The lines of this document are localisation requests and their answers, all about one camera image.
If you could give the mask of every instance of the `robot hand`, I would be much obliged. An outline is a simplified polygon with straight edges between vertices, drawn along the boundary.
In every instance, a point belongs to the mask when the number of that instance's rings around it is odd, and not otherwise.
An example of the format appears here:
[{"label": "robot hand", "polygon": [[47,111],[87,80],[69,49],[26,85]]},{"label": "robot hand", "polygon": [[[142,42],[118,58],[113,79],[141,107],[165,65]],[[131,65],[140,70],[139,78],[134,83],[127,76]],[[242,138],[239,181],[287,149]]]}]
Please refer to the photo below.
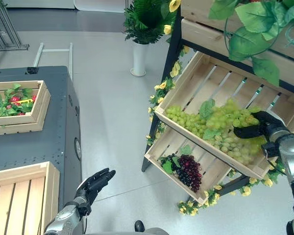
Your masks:
[{"label": "robot hand", "polygon": [[[266,137],[268,143],[262,145],[262,150],[267,158],[281,157],[294,197],[294,134],[289,132],[281,120],[267,112],[260,111],[253,113],[253,116],[259,120],[259,125],[234,128],[235,135],[243,139],[260,135]],[[288,223],[287,234],[294,235],[294,220]]]},{"label": "robot hand", "polygon": [[83,216],[89,215],[98,193],[108,185],[116,171],[106,168],[84,180],[77,188],[75,198],[68,202],[45,228],[44,235],[72,235]]}]

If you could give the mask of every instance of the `gray floor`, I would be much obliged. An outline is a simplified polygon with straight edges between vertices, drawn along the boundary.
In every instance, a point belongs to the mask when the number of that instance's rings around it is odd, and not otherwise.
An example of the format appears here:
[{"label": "gray floor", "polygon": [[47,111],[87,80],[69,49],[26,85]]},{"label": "gray floor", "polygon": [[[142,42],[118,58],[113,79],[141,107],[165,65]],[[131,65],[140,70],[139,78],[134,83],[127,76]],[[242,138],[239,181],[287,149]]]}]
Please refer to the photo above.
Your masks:
[{"label": "gray floor", "polygon": [[[294,218],[286,178],[268,188],[259,185],[249,197],[223,196],[217,205],[195,217],[182,216],[177,202],[188,195],[151,166],[141,172],[149,132],[148,99],[159,84],[168,44],[150,45],[147,75],[133,77],[132,46],[121,33],[20,32],[29,51],[0,52],[0,68],[27,67],[40,42],[46,48],[68,48],[73,42],[74,87],[81,107],[83,177],[105,167],[115,177],[99,194],[88,217],[88,233],[133,231],[137,219],[147,228],[161,227],[171,235],[283,235]],[[43,54],[40,66],[67,65],[65,52]]]}]

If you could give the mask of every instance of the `wooden display stand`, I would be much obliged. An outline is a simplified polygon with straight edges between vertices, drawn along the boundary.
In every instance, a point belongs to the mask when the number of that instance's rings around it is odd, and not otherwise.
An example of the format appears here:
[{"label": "wooden display stand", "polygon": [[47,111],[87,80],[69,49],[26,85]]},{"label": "wooden display stand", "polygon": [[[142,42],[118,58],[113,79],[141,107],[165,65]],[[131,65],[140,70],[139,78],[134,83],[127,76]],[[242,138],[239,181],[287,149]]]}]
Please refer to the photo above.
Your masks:
[{"label": "wooden display stand", "polygon": [[[215,177],[211,176],[211,179],[206,177],[206,183],[204,178],[201,186],[202,190],[212,188],[214,184],[220,182],[226,176],[227,170],[230,168],[234,168],[242,174],[241,177],[222,187],[218,193],[224,195],[248,184],[249,177],[263,179],[270,167],[265,156],[259,155],[251,164],[243,165],[169,119],[166,115],[166,109],[172,105],[179,105],[185,108],[186,113],[196,113],[201,103],[211,98],[211,96],[216,100],[216,105],[221,106],[225,103],[227,98],[233,95],[239,84],[247,78],[247,82],[239,92],[235,94],[237,100],[243,106],[246,105],[257,89],[262,86],[264,90],[253,101],[253,104],[266,110],[279,94],[279,99],[272,108],[272,111],[284,119],[290,131],[294,131],[294,61],[273,52],[266,52],[267,58],[269,57],[271,60],[275,61],[280,68],[280,86],[275,87],[267,83],[264,79],[255,76],[249,61],[239,63],[229,60],[227,57],[227,49],[224,44],[223,33],[220,32],[220,29],[223,29],[222,24],[207,18],[211,3],[212,0],[206,0],[204,2],[185,0],[182,2],[181,6],[183,16],[185,17],[184,19],[181,18],[181,10],[178,9],[162,81],[164,81],[170,73],[175,61],[180,55],[183,45],[192,47],[201,53],[196,53],[176,81],[175,89],[167,93],[163,102],[155,110],[149,132],[151,138],[154,138],[160,120],[176,132],[173,130],[166,131],[152,147],[147,145],[142,172],[144,172],[151,163],[164,172],[157,159],[164,156],[164,153],[171,154],[176,152],[182,146],[182,142],[179,140],[182,138],[192,143],[192,146],[195,144],[200,147],[202,151],[205,152],[206,156],[210,156],[211,162],[208,163],[209,171],[204,171],[205,174],[207,173],[209,175],[211,175],[211,171],[214,171]],[[201,23],[203,19],[205,19],[204,24],[210,27],[206,27]],[[283,48],[281,52],[285,52],[286,55],[294,58],[294,51],[292,51],[292,48],[289,48],[289,50],[290,51],[287,51]],[[216,70],[211,74],[208,80],[204,81],[215,65],[217,65]],[[227,80],[223,81],[229,73],[230,75]],[[198,92],[202,84],[204,84],[204,87],[201,92]],[[168,132],[174,132],[173,136],[176,137],[178,143],[175,143],[176,141],[173,140],[170,144],[168,143],[170,140]],[[202,195],[201,190],[194,193],[188,187],[185,187],[175,176],[168,176],[199,203],[203,203],[207,199]]]},{"label": "wooden display stand", "polygon": [[0,235],[43,234],[58,212],[59,178],[50,162],[0,171]]}]

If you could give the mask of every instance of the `potted plant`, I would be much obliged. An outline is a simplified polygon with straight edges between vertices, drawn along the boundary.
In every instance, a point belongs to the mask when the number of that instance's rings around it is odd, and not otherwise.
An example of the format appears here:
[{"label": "potted plant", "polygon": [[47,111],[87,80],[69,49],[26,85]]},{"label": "potted plant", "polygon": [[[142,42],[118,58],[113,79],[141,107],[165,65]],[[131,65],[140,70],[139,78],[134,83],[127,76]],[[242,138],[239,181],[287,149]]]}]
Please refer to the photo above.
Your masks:
[{"label": "potted plant", "polygon": [[148,45],[158,42],[161,36],[171,32],[180,2],[180,0],[134,0],[125,9],[124,26],[127,34],[125,40],[133,38],[134,65],[130,70],[132,75],[140,77],[146,74],[145,58]]}]

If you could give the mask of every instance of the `red strawberry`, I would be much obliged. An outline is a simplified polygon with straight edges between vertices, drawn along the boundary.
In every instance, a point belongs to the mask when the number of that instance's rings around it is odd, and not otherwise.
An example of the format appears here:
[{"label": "red strawberry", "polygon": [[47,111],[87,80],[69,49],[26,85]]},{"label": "red strawberry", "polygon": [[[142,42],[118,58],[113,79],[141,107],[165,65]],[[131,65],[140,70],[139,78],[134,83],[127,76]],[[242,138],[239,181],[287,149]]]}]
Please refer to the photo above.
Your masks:
[{"label": "red strawberry", "polygon": [[21,99],[19,97],[14,96],[10,99],[10,102],[16,102],[16,101],[20,101],[20,100]]}]

